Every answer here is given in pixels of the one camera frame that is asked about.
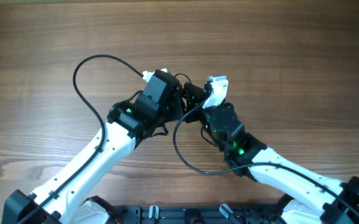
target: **thin black wire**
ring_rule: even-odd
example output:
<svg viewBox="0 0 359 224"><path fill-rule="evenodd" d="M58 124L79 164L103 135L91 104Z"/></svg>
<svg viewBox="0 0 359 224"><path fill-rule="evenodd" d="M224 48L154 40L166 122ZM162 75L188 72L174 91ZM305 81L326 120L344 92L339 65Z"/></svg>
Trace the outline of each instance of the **thin black wire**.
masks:
<svg viewBox="0 0 359 224"><path fill-rule="evenodd" d="M188 113L186 113L177 123L177 125L175 126L174 129L174 133L172 135L172 141L174 143L174 149L175 152L177 153L179 159L189 168L191 168L192 170L201 173L201 174L208 174L208 175L217 175L217 174L226 174L228 172L232 172L234 170L237 169L243 169L246 167L251 167L251 166L274 166L274 167L278 167L278 168L282 168L285 170L288 170L289 172L292 172L293 174L296 174L302 178L304 178L305 180L311 182L312 184L318 186L319 188L321 188L323 191L326 191L327 193L329 193L331 196L333 196L335 199L337 199L340 203L344 204L346 207L348 207L349 210L351 210L351 212L353 214L355 214L358 218L359 218L359 212L357 212L353 207L351 207L347 202L345 202L344 200L342 200L336 193L332 192L330 189L328 189L326 186L318 183L316 180L311 179L310 177L306 176L305 174L302 174L294 169L288 168L286 166L280 165L280 164L274 164L274 163L270 163L270 162L255 162L253 164L246 164L243 166L238 166L235 168L231 168L231 169L227 169L227 170L221 170L221 171L204 171L204 170L200 170L192 165L190 165L185 159L184 157L181 155L181 153L178 150L178 146L177 146L177 141L176 141L176 135L177 135L177 131L179 128L179 125L182 123L182 121L188 117L191 113L193 113L194 111L198 110L208 99L208 97L206 97L206 99L201 102L199 105L195 106L193 109L191 109L190 111L188 111Z"/></svg>
<svg viewBox="0 0 359 224"><path fill-rule="evenodd" d="M138 90L137 92L134 93L134 95L132 95L131 97L129 97L127 100L125 101L131 101L135 98L136 95L143 93L143 90Z"/></svg>
<svg viewBox="0 0 359 224"><path fill-rule="evenodd" d="M187 80L189 80L190 84L193 85L192 81L190 80L190 78L189 78L186 74L184 74L184 73L178 73L178 74L175 75L175 77L177 77L178 75L183 75L184 77L187 78Z"/></svg>
<svg viewBox="0 0 359 224"><path fill-rule="evenodd" d="M76 93L78 94L78 96L81 98L81 100L87 105L87 107L89 107L89 109L91 109L91 111L93 112L93 114L96 116L96 118L98 118L98 121L100 123L100 127L102 130L102 134L101 134L101 139L100 139L100 143L98 145L98 147L96 148L95 152L88 158L88 160L78 169L76 170L64 183L62 183L52 194L49 195L49 197L47 197L43 202L41 202L35 209L33 209L33 211L31 211L29 214L27 214L24 218L22 218L22 220L20 220L17 224L23 224L26 221L28 221L28 219L30 219L33 215L35 215L44 205L46 205L49 201L51 201L56 195L59 194L59 192L61 190L63 190L66 185L68 183L70 183L95 157L96 155L101 151L103 144L105 143L105 137L106 137L106 129L105 129L105 124L102 120L102 118L100 117L100 115L98 114L98 112L94 109L94 107L85 99L85 97L80 93L80 91L78 90L77 87L77 82L76 82L76 77L77 77L77 72L78 69L80 69L80 67L87 61L94 59L94 58L111 58L114 60L117 60L123 64L125 64L127 67L129 67L132 71L136 72L140 77L143 77L142 73L140 73L139 71L137 71L134 67L132 67L130 64L128 64L127 62L125 62L124 60L121 60L118 57L115 56L111 56L111 55L94 55L91 57L88 57L84 60L82 60L82 62L80 62L77 67L74 70L74 74L73 74L73 86L74 86L74 90L76 91Z"/></svg>
<svg viewBox="0 0 359 224"><path fill-rule="evenodd" d="M203 127L202 127L202 129L201 129L201 131L200 131L200 134L202 135L202 138L206 141L206 142L208 142L210 145L212 145L212 146L217 146L216 144L214 144L213 142L211 142L210 140L208 140L208 139L206 139L205 137L204 137L204 135L203 135Z"/></svg>

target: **cable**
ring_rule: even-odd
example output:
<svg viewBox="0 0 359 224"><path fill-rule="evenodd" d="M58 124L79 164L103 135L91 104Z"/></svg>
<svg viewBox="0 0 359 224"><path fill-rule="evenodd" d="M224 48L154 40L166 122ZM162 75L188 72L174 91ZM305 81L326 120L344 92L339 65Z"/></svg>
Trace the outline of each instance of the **cable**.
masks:
<svg viewBox="0 0 359 224"><path fill-rule="evenodd" d="M274 163L270 163L270 162L256 162L256 163L253 163L253 164L246 164L246 165L243 165L243 166L238 166L238 167L235 167L235 168L231 168L231 169L227 169L227 170L221 170L221 171L213 171L213 172L210 172L210 171L204 171L204 170L200 170L192 165L190 165L185 159L184 157L181 155L181 153L179 152L178 150L178 146L177 146L177 141L176 141L176 135L177 135L177 131L178 131L178 128L179 128L179 125L182 123L182 121L188 117L191 113L193 113L194 111L198 110L205 102L206 100L208 99L208 97L206 97L206 99L201 102L199 105L195 106L193 109L191 109L190 111L188 111L188 113L186 113L177 123L177 125L175 126L175 129L174 129L174 133L172 135L172 141L174 143L174 149L175 149L175 152L177 153L179 159L189 168L191 168L192 170L198 172L198 173L201 173L201 174L208 174L208 175L218 175L218 174L226 174L228 172L232 172L234 170L237 170L237 169L243 169L243 168L246 168L246 167L251 167L251 166L274 166L274 167L278 167L278 168L282 168L282 169L285 169L285 170L288 170L289 172L292 172L293 174L296 174L302 178L304 178L305 180L311 182L312 184L318 186L319 188L321 188L323 191L326 191L327 193L329 193L331 196L333 196L335 199L337 199L340 203L344 204L346 207L348 207L348 209L353 212L353 214L355 214L358 218L359 218L359 212L357 212L354 208L352 208L347 202L345 202L344 200L342 200L336 193L332 192L330 189L328 189L326 186L318 183L316 180L314 179L311 179L310 177L306 176L305 174L302 174L294 169L291 169L291 168L288 168L286 166L283 166L283 165L280 165L280 164L274 164Z"/></svg>
<svg viewBox="0 0 359 224"><path fill-rule="evenodd" d="M77 87L77 82L76 82L76 77L77 77L77 72L78 69L80 69L80 67L87 61L94 59L94 58L111 58L114 60L117 60L123 64L125 64L127 67L129 67L132 71L134 71L135 73L137 73L140 77L143 77L142 73L140 73L139 71L137 71L134 67L132 67L130 64L128 64L127 62L125 62L124 60L121 60L118 57L115 56L111 56L111 55L94 55L91 57L88 57L84 60L82 60L82 62L80 62L77 67L74 70L74 74L73 74L73 86L74 86L74 90L75 92L78 94L78 96L81 98L81 100L87 105L87 107L89 107L89 109L91 109L91 111L93 112L93 114L96 116L96 118L98 118L98 121L100 123L100 127L102 130L102 134L101 134L101 138L100 138L100 143L98 145L98 147L96 148L96 150L94 151L94 153L89 157L89 159L78 169L76 170L64 183L62 183L52 194L49 195L49 197L47 197L43 202L41 202L35 209L33 209L33 211L31 211L30 213L28 213L24 218L22 218L22 220L20 220L17 224L23 224L26 221L28 221L28 219L30 219L33 215L35 215L44 205L46 205L49 201L51 201L54 197L56 197L56 195L59 194L59 192L61 190L63 190L66 185L68 183L70 183L95 157L96 155L101 151L103 144L105 143L105 137L106 137L106 129L105 129L105 123L103 122L102 118L100 117L100 115L98 114L98 112L94 109L94 107L84 98L84 96L80 93L80 91L78 90Z"/></svg>
<svg viewBox="0 0 359 224"><path fill-rule="evenodd" d="M140 94L140 93L143 93L143 90L138 90L137 92L134 93L134 95L132 95L131 97L129 97L127 100L125 101L131 101L135 98L136 95Z"/></svg>
<svg viewBox="0 0 359 224"><path fill-rule="evenodd" d="M203 127L202 127L202 129L201 129L201 131L200 131L200 134L202 135L202 138L206 141L206 142L208 142L210 145L212 145L212 146L217 146L216 144L214 144L213 142L211 142L210 140L208 140L208 139L206 139L205 137L204 137L204 135L203 135Z"/></svg>
<svg viewBox="0 0 359 224"><path fill-rule="evenodd" d="M189 78L186 74L184 74L184 73L178 73L178 74L175 75L175 77L177 77L178 75L183 75L184 77L187 78L187 80L189 80L190 84L193 85L192 81L190 80L190 78Z"/></svg>

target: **wooden tabletop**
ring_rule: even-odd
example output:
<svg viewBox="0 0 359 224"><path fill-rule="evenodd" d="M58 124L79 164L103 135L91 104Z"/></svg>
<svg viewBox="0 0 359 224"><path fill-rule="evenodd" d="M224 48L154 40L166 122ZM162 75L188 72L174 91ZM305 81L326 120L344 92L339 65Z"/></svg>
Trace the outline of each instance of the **wooden tabletop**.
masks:
<svg viewBox="0 0 359 224"><path fill-rule="evenodd" d="M5 199L29 194L99 130L72 87L94 54L140 71L168 68L202 86L225 74L227 100L246 130L323 175L359 176L359 3L165 1L0 6L0 221ZM105 118L145 87L108 59L86 63L78 87ZM147 139L92 190L113 205L275 202L283 195L235 174L188 169L170 135ZM179 149L201 169L223 155L183 124Z"/></svg>

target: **wood surface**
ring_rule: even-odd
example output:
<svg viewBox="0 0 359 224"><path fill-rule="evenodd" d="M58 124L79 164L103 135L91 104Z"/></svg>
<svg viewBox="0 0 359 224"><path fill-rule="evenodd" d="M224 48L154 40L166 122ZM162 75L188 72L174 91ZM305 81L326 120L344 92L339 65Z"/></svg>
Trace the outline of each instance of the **wood surface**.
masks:
<svg viewBox="0 0 359 224"><path fill-rule="evenodd" d="M196 85L225 74L227 100L258 139L320 174L359 176L358 1L0 6L0 221L14 190L30 193L99 130L72 87L74 68L94 54L140 71L183 72ZM97 59L81 68L78 86L105 118L145 83ZM191 164L226 168L201 139L200 124L182 125L177 139ZM142 142L90 195L113 205L219 205L275 202L283 193L235 174L188 169L170 134Z"/></svg>

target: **black cable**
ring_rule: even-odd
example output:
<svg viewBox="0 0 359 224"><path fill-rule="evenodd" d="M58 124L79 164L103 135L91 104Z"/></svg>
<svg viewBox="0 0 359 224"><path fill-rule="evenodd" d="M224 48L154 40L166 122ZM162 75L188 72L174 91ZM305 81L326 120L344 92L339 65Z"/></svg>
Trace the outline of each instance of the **black cable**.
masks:
<svg viewBox="0 0 359 224"><path fill-rule="evenodd" d="M26 221L28 221L28 219L30 219L33 215L35 215L35 213L37 213L44 205L46 205L49 201L51 201L54 197L56 197L56 195L59 194L59 192L61 190L63 190L66 185L68 183L70 183L95 157L96 155L101 151L103 144L105 143L105 137L106 137L106 129L105 129L105 124L102 120L102 118L100 117L100 115L98 114L98 112L94 109L94 107L84 98L84 96L80 93L80 91L78 90L77 87L77 82L76 82L76 77L77 77L77 72L78 69L87 61L94 59L94 58L111 58L114 60L117 60L123 64L125 64L127 67L129 67L132 71L136 72L140 77L143 77L142 73L140 73L139 71L137 71L134 67L130 66L130 64L128 64L127 62L121 60L118 57L115 56L111 56L111 55L94 55L91 57L88 57L84 60L82 60L82 62L80 62L77 67L74 70L74 74L73 74L73 86L74 86L74 90L76 91L76 93L78 94L78 96L81 98L81 100L89 107L89 109L91 109L91 111L93 112L93 114L96 116L96 118L98 118L98 121L100 123L100 127L102 130L102 134L101 134L101 138L100 138L100 143L98 145L98 147L96 148L95 152L88 158L88 160L78 169L76 170L64 183L62 183L52 194L49 195L49 197L47 197L43 202L41 202L35 209L33 209L33 211L31 211L30 213L28 213L24 218L22 218L22 220L20 220L17 224L23 224Z"/></svg>
<svg viewBox="0 0 359 224"><path fill-rule="evenodd" d="M246 164L246 165L243 165L243 166L238 166L238 167L235 167L235 168L231 168L231 169L227 169L227 170L221 170L221 171L204 171L204 170L200 170L192 165L190 165L185 159L184 157L181 155L181 153L179 152L178 150L178 146L177 146L177 141L176 141L176 135L177 135L177 131L178 131L178 128L179 128L179 125L182 123L182 121L188 117L191 113L193 113L194 111L198 110L205 102L206 100L208 99L208 97L206 97L206 99L201 102L199 105L195 106L193 109L191 109L190 111L188 111L188 113L186 113L177 123L177 125L175 126L175 129L174 129L174 133L172 135L172 141L174 143L174 149L175 149L175 152L177 153L179 159L189 168L191 168L192 170L198 172L198 173L201 173L201 174L208 174L208 175L217 175L217 174L226 174L228 172L232 172L234 170L237 170L237 169L243 169L243 168L246 168L246 167L251 167L251 166L274 166L274 167L277 167L277 168L282 168L282 169L285 169L285 170L288 170L289 172L292 172L293 174L296 174L302 178L304 178L305 180L311 182L312 184L314 184L315 186L318 186L319 188L321 188L323 191L326 191L327 193L329 193L331 196L333 196L335 199L337 199L340 203L344 204L346 207L348 207L349 210L351 210L351 212L353 214L355 214L358 218L359 218L359 213L354 209L352 208L347 202L345 202L344 200L342 200L336 193L332 192L330 189L328 189L326 186L318 183L316 180L314 179L311 179L310 177L306 176L305 174L302 174L294 169L291 169L291 168L288 168L286 166L283 166L283 165L280 165L280 164L274 164L274 163L270 163L270 162L255 162L253 164Z"/></svg>
<svg viewBox="0 0 359 224"><path fill-rule="evenodd" d="M134 93L134 95L132 95L131 97L129 97L127 100L125 101L131 101L135 98L136 95L143 93L143 90L138 90L137 92Z"/></svg>
<svg viewBox="0 0 359 224"><path fill-rule="evenodd" d="M206 142L208 142L210 145L212 145L212 146L217 146L216 144L214 144L213 142L211 142L210 140L208 140L208 139L206 139L205 137L204 137L204 135L203 135L203 127L202 127L202 129L201 129L201 131L200 131L200 134L202 135L202 138L206 141Z"/></svg>
<svg viewBox="0 0 359 224"><path fill-rule="evenodd" d="M184 77L187 78L187 80L189 80L190 84L193 85L192 81L190 80L190 78L189 78L186 74L184 74L184 73L178 73L178 74L175 75L175 77L177 77L178 75L183 75Z"/></svg>

